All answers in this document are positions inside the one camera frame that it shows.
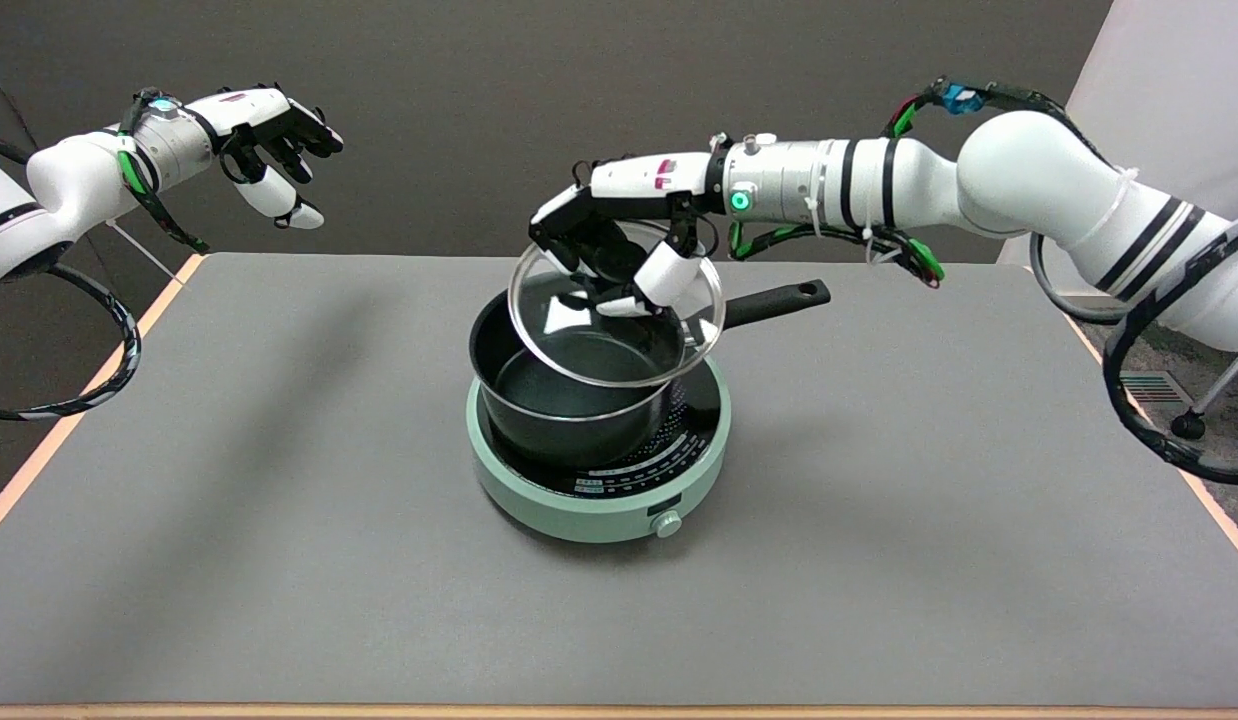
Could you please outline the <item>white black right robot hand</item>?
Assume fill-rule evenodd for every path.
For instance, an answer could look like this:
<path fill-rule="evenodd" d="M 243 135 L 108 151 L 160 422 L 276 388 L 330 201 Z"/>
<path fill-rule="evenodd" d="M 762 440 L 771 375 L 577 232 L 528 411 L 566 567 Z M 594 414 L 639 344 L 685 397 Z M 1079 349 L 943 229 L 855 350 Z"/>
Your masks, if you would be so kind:
<path fill-rule="evenodd" d="M 697 225 L 724 209 L 719 153 L 664 152 L 591 161 L 591 178 L 552 197 L 529 219 L 540 252 L 584 287 L 587 306 L 610 318 L 660 315 L 695 282 L 704 261 Z M 666 221 L 643 251 L 605 231 L 618 221 Z"/>

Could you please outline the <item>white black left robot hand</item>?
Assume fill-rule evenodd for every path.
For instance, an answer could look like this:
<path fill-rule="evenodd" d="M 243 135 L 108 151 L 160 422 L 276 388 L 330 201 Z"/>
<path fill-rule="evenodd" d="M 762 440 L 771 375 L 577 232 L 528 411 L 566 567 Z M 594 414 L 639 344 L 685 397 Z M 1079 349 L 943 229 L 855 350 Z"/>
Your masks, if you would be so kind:
<path fill-rule="evenodd" d="M 326 215 L 296 191 L 312 182 L 307 156 L 331 158 L 344 150 L 343 136 L 280 87 L 218 92 L 183 106 L 209 139 L 222 173 L 249 207 L 279 229 L 313 231 Z"/>

